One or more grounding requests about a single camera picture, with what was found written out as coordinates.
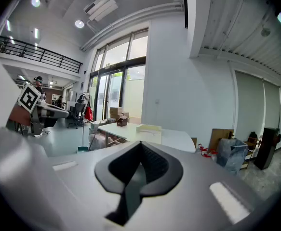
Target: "black speaker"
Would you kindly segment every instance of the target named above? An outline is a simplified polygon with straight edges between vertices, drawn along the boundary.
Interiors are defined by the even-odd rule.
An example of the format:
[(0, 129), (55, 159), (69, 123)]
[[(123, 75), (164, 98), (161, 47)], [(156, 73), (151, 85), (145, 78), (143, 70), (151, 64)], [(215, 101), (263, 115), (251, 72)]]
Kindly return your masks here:
[(277, 143), (279, 142), (278, 128), (265, 128), (262, 136), (261, 146), (254, 164), (262, 169), (269, 167)]

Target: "railing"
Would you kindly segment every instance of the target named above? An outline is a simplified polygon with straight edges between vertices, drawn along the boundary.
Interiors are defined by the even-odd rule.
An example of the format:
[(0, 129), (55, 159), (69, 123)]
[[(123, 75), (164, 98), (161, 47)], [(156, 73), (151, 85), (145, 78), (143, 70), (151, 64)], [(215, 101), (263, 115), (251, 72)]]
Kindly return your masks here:
[(72, 71), (74, 73), (78, 73), (79, 68), (82, 65), (81, 62), (63, 56), (56, 52), (3, 36), (0, 36), (0, 52), (28, 58), (41, 63), (46, 63), (52, 66)]

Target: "trash bin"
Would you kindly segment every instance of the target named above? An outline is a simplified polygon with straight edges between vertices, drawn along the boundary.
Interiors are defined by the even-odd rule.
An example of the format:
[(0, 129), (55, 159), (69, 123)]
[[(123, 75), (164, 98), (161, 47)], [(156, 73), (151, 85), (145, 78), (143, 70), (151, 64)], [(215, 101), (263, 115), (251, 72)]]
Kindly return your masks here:
[(237, 175), (248, 152), (248, 146), (238, 139), (221, 139), (217, 151), (217, 163), (231, 174)]

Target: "ceiling air conditioning unit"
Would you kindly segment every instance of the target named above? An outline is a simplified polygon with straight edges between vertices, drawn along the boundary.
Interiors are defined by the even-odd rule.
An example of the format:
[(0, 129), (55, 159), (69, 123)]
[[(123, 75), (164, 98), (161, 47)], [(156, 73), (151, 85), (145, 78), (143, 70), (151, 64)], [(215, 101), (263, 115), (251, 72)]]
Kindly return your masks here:
[(100, 21), (106, 15), (117, 9), (118, 6), (115, 0), (95, 0), (93, 3), (87, 5), (83, 11), (88, 14), (89, 21)]

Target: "gray roller blind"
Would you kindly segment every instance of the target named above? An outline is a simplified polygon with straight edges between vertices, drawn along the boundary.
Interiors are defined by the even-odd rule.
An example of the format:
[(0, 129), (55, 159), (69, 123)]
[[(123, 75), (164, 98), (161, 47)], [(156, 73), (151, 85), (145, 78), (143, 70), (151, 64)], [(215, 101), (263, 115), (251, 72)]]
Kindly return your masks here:
[(265, 128), (278, 128), (280, 120), (280, 87), (264, 81), (266, 96)]
[(260, 136), (264, 118), (265, 95), (262, 80), (236, 72), (238, 85), (238, 123), (235, 137), (246, 141), (251, 132)]

